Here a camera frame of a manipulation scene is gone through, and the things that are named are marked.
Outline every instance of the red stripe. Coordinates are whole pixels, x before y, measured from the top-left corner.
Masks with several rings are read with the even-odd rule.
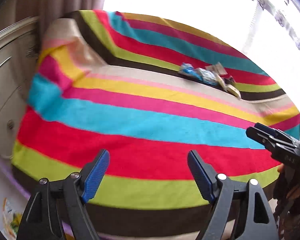
[[[109,92],[101,89],[84,89],[72,87],[72,80],[66,77],[58,66],[58,62],[51,56],[45,57],[39,68],[39,73],[50,81],[57,84],[63,91],[64,98],[77,98],[89,100],[98,104],[134,108],[145,111],[179,115],[211,122],[223,123],[226,125],[246,129],[254,123],[217,111],[167,101],[163,99],[147,98],[129,94]],[[292,117],[288,120],[273,125],[277,129],[287,130],[300,123],[300,116]]]
[[[126,37],[115,31],[109,24],[108,14],[105,11],[95,11],[97,18],[102,23],[103,27],[108,31],[113,42],[119,48],[125,49],[127,51],[160,59],[166,62],[180,66],[183,62],[190,63],[196,67],[204,67],[210,64],[203,62],[201,60],[188,57],[182,53],[176,52],[173,49],[164,48],[156,45],[149,45],[136,41],[133,38]]]
[[[122,20],[129,23],[131,28],[141,29],[141,30],[149,30],[149,31],[162,33],[164,35],[182,39],[184,41],[187,41],[189,43],[192,43],[192,44],[200,46],[200,47],[204,47],[206,49],[211,49],[218,53],[248,59],[244,54],[242,54],[241,52],[237,51],[236,49],[234,49],[232,47],[228,47],[228,46],[210,41],[208,39],[196,36],[194,34],[183,32],[183,31],[177,30],[173,27],[161,25],[158,23],[146,22],[146,21],[141,21],[141,20],[133,20],[133,19],[125,19],[123,14],[120,14],[120,16],[122,17]]]
[[[190,63],[194,66],[194,68],[205,67],[210,65],[199,59],[186,56],[172,49],[141,43],[139,41],[136,41],[133,38],[123,36],[120,33],[118,33],[116,30],[114,30],[109,24],[107,12],[96,10],[95,14],[97,15],[99,21],[102,23],[103,27],[110,34],[114,44],[122,49],[125,49],[127,51],[136,54],[157,58],[166,62],[173,63],[175,65],[181,65],[182,63]],[[230,75],[233,76],[235,81],[238,83],[246,83],[246,84],[254,84],[254,85],[275,84],[272,78],[261,74],[255,74],[247,71],[234,70],[229,68],[227,68],[226,70]]]
[[[251,85],[273,85],[275,81],[271,77],[252,72],[237,70],[225,67],[228,76],[233,76],[234,80],[238,83],[251,84]]]
[[[217,172],[239,176],[276,165],[267,150],[190,145],[103,135],[46,122],[28,107],[18,134],[23,145],[70,165],[82,168],[97,152],[110,152],[107,174],[138,179],[193,179],[187,153],[196,149]]]

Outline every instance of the bed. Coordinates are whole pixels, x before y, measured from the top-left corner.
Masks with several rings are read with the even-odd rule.
[[[242,99],[178,73],[182,63],[217,62]],[[167,19],[74,11],[50,25],[37,68],[13,174],[31,191],[107,149],[109,168],[87,206],[104,238],[199,231],[209,205],[187,167],[193,149],[231,179],[257,179],[271,199],[278,163],[245,129],[260,122],[299,138],[300,113],[271,77],[216,37]],[[66,221],[62,205],[60,213]]]

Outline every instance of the beige stripe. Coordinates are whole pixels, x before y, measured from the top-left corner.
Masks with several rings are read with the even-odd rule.
[[[227,105],[231,105],[237,108],[242,109],[248,113],[253,113],[256,115],[265,115],[277,112],[281,110],[280,108],[287,106],[293,106],[290,98],[284,94],[277,98],[254,101],[245,101],[239,100],[233,95],[230,95],[224,91],[215,89],[210,86],[202,85],[197,82],[192,82],[183,78],[176,76],[171,76],[167,74],[162,74],[158,72],[152,72],[142,69],[134,69],[121,66],[108,65],[95,69],[94,73],[110,75],[110,76],[119,76],[123,78],[134,78],[138,80],[145,80],[149,82],[155,82],[159,84],[170,85],[182,89],[191,90],[208,97],[218,98]]]

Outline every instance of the screw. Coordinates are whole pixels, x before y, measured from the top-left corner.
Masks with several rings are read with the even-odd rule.
[[[254,186],[258,185],[258,181],[256,179],[250,179],[250,183]]]
[[[218,174],[218,179],[220,179],[220,180],[225,180],[226,178],[227,178],[227,175],[226,174],[223,174],[223,173],[220,173],[220,174]]]
[[[12,129],[14,128],[14,122],[13,122],[13,120],[9,120],[9,121],[7,122],[7,127],[8,127],[10,130],[12,130]]]
[[[44,184],[47,183],[47,179],[46,179],[46,178],[40,179],[40,180],[39,180],[39,183],[40,183],[41,185],[44,185]]]
[[[80,174],[78,172],[73,172],[70,174],[71,179],[76,179],[80,176]]]

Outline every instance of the snack packet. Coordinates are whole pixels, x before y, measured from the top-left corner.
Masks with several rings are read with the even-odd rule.
[[[201,76],[204,83],[214,86],[218,85],[218,81],[211,71],[204,68],[196,68],[195,71]]]
[[[216,80],[218,81],[219,85],[223,88],[224,91],[227,91],[226,83],[222,77],[220,77],[216,72],[213,72]]]
[[[206,67],[206,70],[209,70],[211,72],[215,72],[217,73],[219,76],[223,76],[223,75],[227,75],[227,71],[225,70],[225,68],[223,67],[223,65],[221,65],[220,62],[218,62],[215,65],[210,65]]]
[[[179,73],[202,81],[202,77],[194,70],[194,67],[191,64],[182,63]]]
[[[227,84],[227,91],[236,96],[237,98],[241,98],[241,93],[239,90],[237,90],[233,85]]]
[[[3,232],[8,240],[16,240],[22,214],[16,212],[7,198],[3,200],[2,207],[3,215]]]

